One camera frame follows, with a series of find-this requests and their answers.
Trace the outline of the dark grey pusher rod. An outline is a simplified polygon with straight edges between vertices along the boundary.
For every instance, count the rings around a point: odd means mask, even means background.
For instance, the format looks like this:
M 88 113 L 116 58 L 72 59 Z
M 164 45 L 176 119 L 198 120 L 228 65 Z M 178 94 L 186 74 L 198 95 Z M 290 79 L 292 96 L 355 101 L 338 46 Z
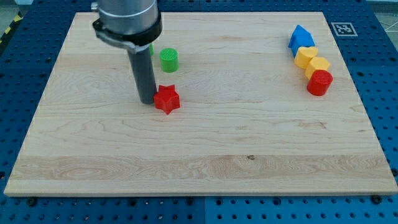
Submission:
M 150 48 L 147 47 L 136 53 L 128 52 L 128 56 L 139 99 L 143 104 L 151 105 L 154 103 L 154 95 L 157 93 L 157 87 Z

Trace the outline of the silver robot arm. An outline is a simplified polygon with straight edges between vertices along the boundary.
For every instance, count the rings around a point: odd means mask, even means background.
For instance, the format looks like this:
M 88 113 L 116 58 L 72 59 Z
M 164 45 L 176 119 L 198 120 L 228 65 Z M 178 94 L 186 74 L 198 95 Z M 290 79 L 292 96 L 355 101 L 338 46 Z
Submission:
M 127 51 L 137 92 L 143 104 L 151 105 L 157 93 L 150 45 L 162 32 L 157 0 L 95 0 L 91 10 L 96 37 Z

